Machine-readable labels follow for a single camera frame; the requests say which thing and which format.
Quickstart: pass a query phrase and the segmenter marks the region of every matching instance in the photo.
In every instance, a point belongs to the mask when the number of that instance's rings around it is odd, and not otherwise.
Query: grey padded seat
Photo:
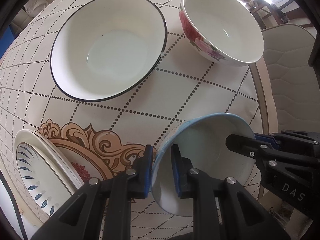
[[[283,24],[262,30],[278,117],[278,131],[320,132],[320,89],[308,59],[315,42],[304,28]]]

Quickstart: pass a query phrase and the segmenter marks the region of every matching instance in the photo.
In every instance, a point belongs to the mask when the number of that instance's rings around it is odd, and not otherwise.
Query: quilted fabric
[[[283,24],[262,31],[265,59],[278,115],[278,130],[320,132],[320,89],[308,59],[315,39]]]

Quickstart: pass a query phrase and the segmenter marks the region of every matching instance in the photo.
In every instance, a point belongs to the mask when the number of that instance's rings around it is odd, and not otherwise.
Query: dotted grid pattern
[[[50,51],[57,32],[79,7],[91,0],[55,0],[19,35],[0,66],[0,156],[14,185],[34,214],[48,216],[30,197],[19,175],[14,136],[37,130],[52,119],[60,127],[74,122],[85,128],[110,129],[123,144],[158,148],[166,133],[184,120],[214,112],[238,114],[262,132],[259,104],[248,66],[214,64],[201,57],[185,38],[179,20],[181,0],[151,0],[164,14],[168,40],[160,62],[131,91],[108,101],[86,103],[65,96],[50,73]],[[245,184],[257,196],[256,166]],[[164,212],[149,194],[132,204],[131,238],[167,239],[192,231],[192,217]]]

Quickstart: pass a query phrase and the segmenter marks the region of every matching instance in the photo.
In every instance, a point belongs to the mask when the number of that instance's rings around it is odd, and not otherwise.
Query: red flower print
[[[83,180],[84,183],[91,179],[89,172],[84,168],[84,166],[79,165],[78,163],[71,162],[72,166],[76,169],[79,176]]]
[[[189,40],[195,42],[196,38],[198,38],[199,40],[202,39],[201,35],[194,29],[194,27],[188,21],[183,11],[179,12],[179,17],[182,24],[183,32]]]

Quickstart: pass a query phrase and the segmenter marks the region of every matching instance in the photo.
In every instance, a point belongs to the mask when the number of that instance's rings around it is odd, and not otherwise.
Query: white lettering
[[[300,194],[300,197],[298,197],[298,200],[301,201],[304,196],[305,196],[305,194],[304,194],[304,193],[301,193],[301,194]]]
[[[296,188],[289,194],[289,195],[293,195],[293,197],[296,195]]]
[[[289,189],[289,185],[285,183],[282,190],[283,191],[288,191],[288,189]]]

